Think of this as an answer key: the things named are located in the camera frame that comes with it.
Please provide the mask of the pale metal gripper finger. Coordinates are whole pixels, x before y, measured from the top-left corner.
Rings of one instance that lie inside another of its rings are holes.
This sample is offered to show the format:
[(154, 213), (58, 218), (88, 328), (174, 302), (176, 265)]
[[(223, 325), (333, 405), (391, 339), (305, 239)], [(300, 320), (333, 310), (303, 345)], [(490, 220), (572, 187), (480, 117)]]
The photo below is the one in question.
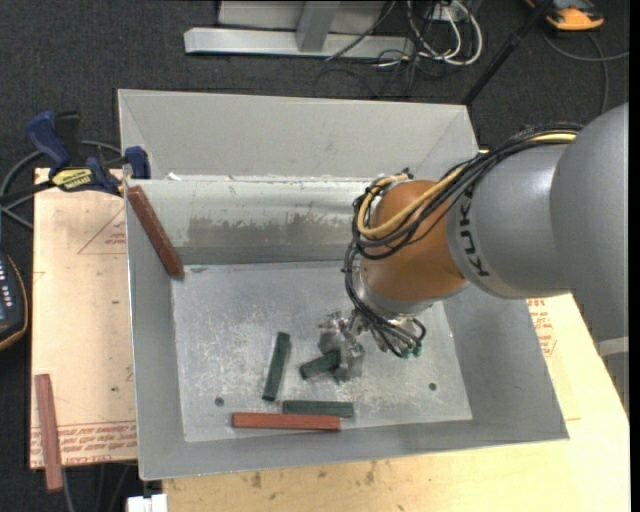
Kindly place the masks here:
[(339, 381), (359, 378), (362, 375), (364, 356), (365, 351), (360, 345), (340, 348), (335, 378)]
[(344, 317), (340, 311), (329, 313), (318, 325), (320, 338), (318, 348), (322, 354), (335, 352), (342, 354), (344, 349)]

